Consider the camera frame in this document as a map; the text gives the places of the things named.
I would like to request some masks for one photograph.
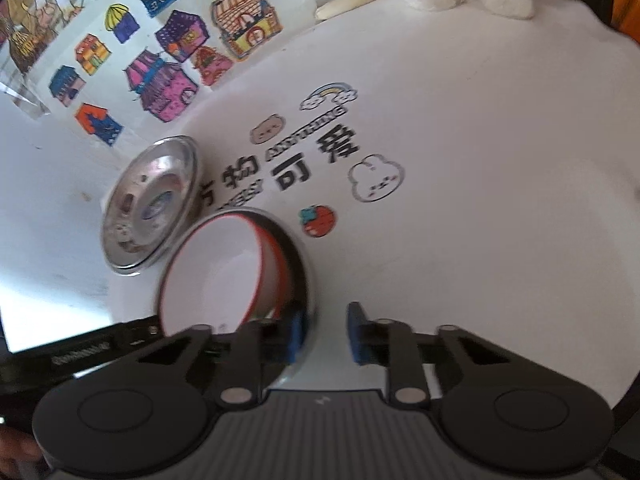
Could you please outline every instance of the white table surface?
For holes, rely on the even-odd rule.
[[[586,6],[540,0],[530,22],[473,7],[422,14],[379,0],[329,20],[217,92],[183,133],[202,145],[216,204],[221,173],[256,155],[264,190],[247,205],[298,233],[314,266],[319,324],[291,388],[383,385],[352,362],[346,305],[418,332],[457,324],[580,380],[616,403],[640,369],[640,51]],[[335,104],[300,110],[345,82],[358,97],[334,123],[360,151],[329,164],[307,137],[265,149]],[[270,114],[284,132],[259,146]],[[304,153],[312,176],[280,191],[270,171]],[[406,171],[378,202],[354,198],[350,168],[379,153]],[[332,207],[309,238],[300,209]],[[161,264],[113,276],[115,320],[153,312]]]

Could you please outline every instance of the gray ribbed plate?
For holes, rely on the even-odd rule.
[[[57,471],[50,480],[77,477]],[[390,408],[376,391],[272,392],[223,415],[191,456],[153,480],[504,480],[444,444],[422,413]],[[601,480],[587,469],[566,480]]]

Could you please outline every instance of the white bowl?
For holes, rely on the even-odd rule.
[[[162,279],[158,314],[166,335],[194,324],[234,332],[254,312],[276,307],[277,254],[261,229],[240,214],[215,216],[182,240]]]

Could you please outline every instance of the wall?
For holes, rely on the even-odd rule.
[[[100,198],[118,174],[92,144],[0,95],[0,312],[12,351],[109,323]]]

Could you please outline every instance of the stainless steel lid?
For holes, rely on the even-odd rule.
[[[198,194],[198,147],[191,137],[158,140],[124,171],[102,220],[102,250],[116,272],[144,264],[183,223]]]

